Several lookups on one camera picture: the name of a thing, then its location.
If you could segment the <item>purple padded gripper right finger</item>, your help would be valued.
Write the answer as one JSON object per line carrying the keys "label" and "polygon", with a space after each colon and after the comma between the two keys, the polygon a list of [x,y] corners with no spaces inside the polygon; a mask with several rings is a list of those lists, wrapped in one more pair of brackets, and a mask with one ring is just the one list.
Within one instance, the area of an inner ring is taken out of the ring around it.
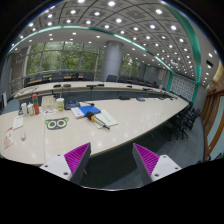
{"label": "purple padded gripper right finger", "polygon": [[144,185],[181,170],[168,155],[158,155],[136,143],[133,144],[132,154]]}

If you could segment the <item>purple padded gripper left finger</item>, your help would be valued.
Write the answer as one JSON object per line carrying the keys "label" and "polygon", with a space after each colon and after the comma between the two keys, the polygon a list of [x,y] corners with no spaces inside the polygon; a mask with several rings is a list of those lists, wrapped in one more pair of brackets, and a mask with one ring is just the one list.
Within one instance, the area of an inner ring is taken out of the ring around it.
{"label": "purple padded gripper left finger", "polygon": [[64,155],[55,155],[41,169],[79,185],[90,154],[91,144],[86,143]]}

